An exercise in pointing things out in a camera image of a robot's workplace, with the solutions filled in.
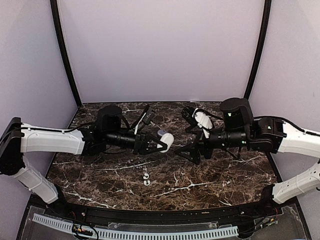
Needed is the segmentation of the left black frame post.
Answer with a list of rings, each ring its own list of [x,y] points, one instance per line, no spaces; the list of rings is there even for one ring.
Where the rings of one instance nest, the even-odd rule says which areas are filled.
[[[82,101],[81,101],[80,94],[79,94],[76,81],[73,75],[73,71],[72,71],[72,67],[71,67],[71,63],[70,63],[70,59],[69,59],[69,55],[68,55],[68,51],[67,51],[67,47],[64,39],[58,1],[50,0],[50,8],[51,8],[55,35],[56,35],[64,71],[68,80],[68,84],[69,84],[73,99],[75,101],[77,108],[79,109],[82,106]]]

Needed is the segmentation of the purple grey earbud case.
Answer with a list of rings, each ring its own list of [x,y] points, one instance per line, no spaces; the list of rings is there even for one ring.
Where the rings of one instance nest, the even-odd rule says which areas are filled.
[[[165,130],[163,130],[163,129],[159,129],[158,131],[157,131],[157,134],[159,135],[159,136],[163,136],[164,134],[166,134],[167,132],[165,131]]]

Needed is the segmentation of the black frame post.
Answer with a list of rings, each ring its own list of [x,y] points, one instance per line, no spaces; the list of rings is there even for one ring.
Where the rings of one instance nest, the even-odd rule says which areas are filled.
[[[67,51],[67,47],[64,39],[58,1],[50,0],[50,8],[51,8],[55,35],[56,35],[64,71],[68,80],[68,84],[69,84],[73,99],[75,101],[77,108],[79,109],[82,106],[82,101],[81,101],[80,94],[79,94],[76,81],[73,75],[73,71],[72,71],[72,67],[71,67],[71,63],[70,63],[70,59],[69,59],[69,55],[68,55],[68,51]]]
[[[263,12],[262,12],[262,18],[261,18],[261,25],[256,45],[256,50],[252,62],[252,67],[250,70],[249,78],[247,81],[247,85],[245,88],[245,92],[243,97],[247,100],[250,99],[250,96],[253,91],[253,87],[255,84],[255,80],[257,77],[261,57],[263,54],[265,39],[267,35],[268,25],[269,25],[269,19],[270,19],[270,13],[271,13],[271,7],[272,7],[272,0],[265,0],[264,6],[263,6]]]

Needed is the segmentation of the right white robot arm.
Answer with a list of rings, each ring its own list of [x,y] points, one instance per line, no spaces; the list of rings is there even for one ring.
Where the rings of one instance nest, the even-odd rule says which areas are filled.
[[[246,98],[233,97],[219,105],[223,127],[216,128],[212,114],[201,108],[186,106],[182,117],[189,123],[187,133],[194,134],[193,143],[175,153],[198,165],[201,157],[210,159],[214,149],[247,148],[265,153],[295,153],[319,158],[320,134],[303,129],[277,116],[254,117]]]

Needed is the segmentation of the white earbud charging case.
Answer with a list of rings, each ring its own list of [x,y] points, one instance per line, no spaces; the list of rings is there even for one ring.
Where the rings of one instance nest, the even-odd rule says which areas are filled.
[[[172,146],[172,144],[173,144],[173,142],[174,142],[174,136],[171,134],[171,133],[165,133],[162,137],[161,137],[161,139],[160,139],[160,141],[161,142],[163,142],[163,143],[165,143],[166,145],[167,145],[167,148],[165,149],[165,150],[162,150],[162,151],[160,151],[161,153],[166,153],[169,149],[170,149],[170,147]]]

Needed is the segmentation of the white earbud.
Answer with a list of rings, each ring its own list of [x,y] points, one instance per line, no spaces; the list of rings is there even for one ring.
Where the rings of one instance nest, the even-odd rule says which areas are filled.
[[[149,176],[148,173],[144,173],[144,174],[143,174],[143,179],[144,179],[144,180],[147,180],[149,177],[150,177],[150,176]]]
[[[144,184],[145,186],[149,186],[149,185],[151,184],[151,181],[150,181],[150,180],[144,180],[144,181],[143,181],[143,184]]]

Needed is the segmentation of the black front rail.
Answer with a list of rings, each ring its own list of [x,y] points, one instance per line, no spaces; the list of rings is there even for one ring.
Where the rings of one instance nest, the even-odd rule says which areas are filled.
[[[263,208],[260,202],[221,208],[182,211],[120,210],[68,202],[65,205],[65,217],[93,226],[107,226],[111,223],[178,225],[215,222],[220,226],[227,224],[252,226],[254,220],[279,216],[283,213],[279,206],[271,207],[268,205]]]

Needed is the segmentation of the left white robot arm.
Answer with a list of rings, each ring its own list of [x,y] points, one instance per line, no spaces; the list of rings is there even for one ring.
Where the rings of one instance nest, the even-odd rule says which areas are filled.
[[[22,123],[14,117],[0,138],[0,173],[12,176],[29,191],[38,195],[60,218],[67,218],[70,206],[64,202],[64,195],[56,185],[48,181],[24,157],[29,152],[68,153],[94,156],[107,146],[131,149],[136,155],[166,153],[174,142],[174,136],[166,132],[160,138],[148,133],[130,132],[116,126],[99,129],[80,127],[58,129],[33,126]]]

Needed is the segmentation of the right black frame post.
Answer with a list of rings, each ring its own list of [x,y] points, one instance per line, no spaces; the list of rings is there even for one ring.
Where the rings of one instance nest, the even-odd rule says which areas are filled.
[[[252,62],[252,67],[250,70],[249,78],[247,81],[247,85],[245,88],[245,92],[243,97],[247,100],[250,99],[250,96],[253,91],[253,87],[255,84],[255,80],[257,77],[261,57],[263,54],[265,39],[267,35],[268,25],[269,25],[269,19],[270,19],[270,13],[271,13],[271,7],[272,7],[272,0],[265,0],[264,6],[263,6],[263,12],[262,12],[262,18],[261,18],[261,25],[256,45],[256,50]]]

